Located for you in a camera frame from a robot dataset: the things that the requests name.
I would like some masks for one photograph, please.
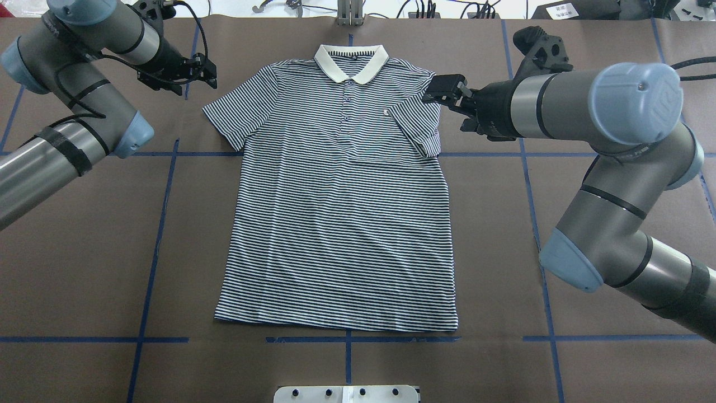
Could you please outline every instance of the white collar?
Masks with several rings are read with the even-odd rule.
[[[341,70],[340,67],[338,67],[328,52],[341,52],[346,55],[361,52],[373,52],[374,54],[368,64],[363,67],[363,70],[355,76],[349,77],[345,72],[343,72],[343,70]],[[316,60],[316,63],[318,63],[321,70],[323,70],[323,72],[335,82],[344,82],[345,80],[353,79],[353,81],[358,84],[367,84],[370,80],[373,80],[373,78],[380,71],[380,68],[388,61],[388,54],[385,52],[385,49],[383,49],[383,45],[381,44],[376,46],[331,46],[322,44],[318,48],[318,52],[316,52],[314,59]]]

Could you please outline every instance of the shirt sleeve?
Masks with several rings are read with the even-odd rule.
[[[400,130],[424,158],[436,157],[440,154],[440,135],[437,131],[440,122],[440,104],[422,101],[422,95],[433,75],[435,74],[430,74],[418,85],[417,93],[389,108],[390,115],[395,119]]]
[[[274,110],[279,86],[273,68],[262,67],[235,90],[204,106],[216,130],[239,151]]]

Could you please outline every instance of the black cable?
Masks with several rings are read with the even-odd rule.
[[[706,57],[697,57],[696,59],[689,59],[685,60],[683,62],[678,62],[675,65],[672,65],[671,68],[674,70],[682,69],[684,67],[689,67],[693,65],[702,65],[704,63],[716,63],[716,56],[706,56]],[[681,81],[698,81],[698,80],[711,80],[713,78],[716,78],[716,74],[706,74],[706,75],[688,75],[681,77]]]
[[[206,33],[204,32],[204,28],[201,26],[201,22],[199,22],[199,18],[196,16],[196,13],[191,8],[191,6],[189,6],[189,4],[185,3],[184,1],[177,1],[176,4],[179,4],[181,6],[185,6],[186,8],[188,8],[189,12],[194,17],[194,21],[196,22],[196,25],[199,28],[199,32],[201,32],[201,42],[204,45],[204,55],[208,59],[209,58],[209,48],[208,48],[208,45],[206,44]],[[112,56],[110,54],[102,54],[102,58],[116,60],[116,61],[122,63],[123,65],[128,66],[129,68],[131,68],[132,70],[134,70],[136,72],[146,74],[146,75],[150,76],[151,78],[153,78],[154,80],[157,80],[158,82],[162,82],[164,84],[171,84],[171,85],[184,85],[184,84],[188,84],[192,81],[196,81],[199,78],[199,76],[201,76],[201,73],[205,69],[205,66],[198,68],[196,70],[196,72],[191,75],[191,77],[189,77],[188,79],[186,79],[184,81],[164,80],[163,78],[159,78],[159,77],[155,76],[154,74],[151,74],[149,72],[146,72],[146,71],[140,69],[139,67],[131,65],[129,62],[126,62],[123,59],[120,59],[119,57]]]
[[[395,16],[395,18],[400,18],[400,13],[402,13],[402,10],[407,6],[408,3],[410,3],[411,0],[405,0],[405,3],[403,3],[402,6],[400,6],[400,10],[398,10],[398,15]]]
[[[479,3],[475,3],[474,1],[472,1],[472,2],[468,3],[468,5],[465,6],[465,8],[463,9],[462,14],[460,14],[460,18],[461,18],[461,19],[465,16],[465,12],[468,10],[468,7],[472,6],[473,4],[477,6],[477,8],[478,8],[478,13],[480,12],[480,4],[479,4]]]
[[[336,9],[329,9],[328,7],[309,6],[308,4],[302,4],[301,6],[302,6],[302,7],[308,7],[308,8],[310,8],[310,9],[323,9],[323,10],[328,10],[328,11],[338,11],[338,10],[336,10]]]
[[[81,100],[77,99],[77,97],[70,94],[69,91],[67,90],[67,88],[62,84],[62,81],[59,79],[59,75],[60,75],[60,73],[62,73],[62,71],[64,69],[66,69],[70,66],[77,65],[79,63],[83,63],[83,62],[70,62],[70,63],[67,63],[66,65],[60,67],[56,72],[54,72],[54,83],[57,85],[59,90],[62,91],[62,93],[65,94],[69,98],[70,103],[74,103],[75,105],[79,105],[79,106],[83,107],[87,112],[92,114],[93,118],[104,119],[107,117],[106,115],[97,112],[96,110],[94,110],[90,106],[88,106],[86,103],[83,103]]]

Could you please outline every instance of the black strap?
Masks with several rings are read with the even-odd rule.
[[[686,316],[700,307],[701,302],[706,298],[711,277],[705,264],[690,256],[689,259],[691,259],[691,278],[679,299],[661,308],[645,306],[646,309],[662,318],[676,319]]]
[[[637,216],[640,219],[647,218],[647,213],[644,212],[644,210],[640,209],[637,206],[634,206],[633,204],[629,203],[626,200],[622,200],[619,197],[614,196],[611,193],[607,193],[601,189],[597,189],[596,187],[589,186],[589,185],[582,185],[582,187],[579,190],[585,191],[587,193],[591,193],[597,197],[601,197],[602,199],[607,200],[608,202],[612,202],[612,203],[616,204],[617,206],[621,207],[622,209],[625,209],[628,212],[632,213],[633,215]]]
[[[33,138],[41,138],[55,147],[77,170],[80,176],[92,169],[92,163],[84,151],[77,148],[67,137],[51,127],[42,129]]]

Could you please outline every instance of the polo shirt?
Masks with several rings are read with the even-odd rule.
[[[433,75],[382,45],[321,45],[203,108],[244,150],[215,318],[457,328]]]

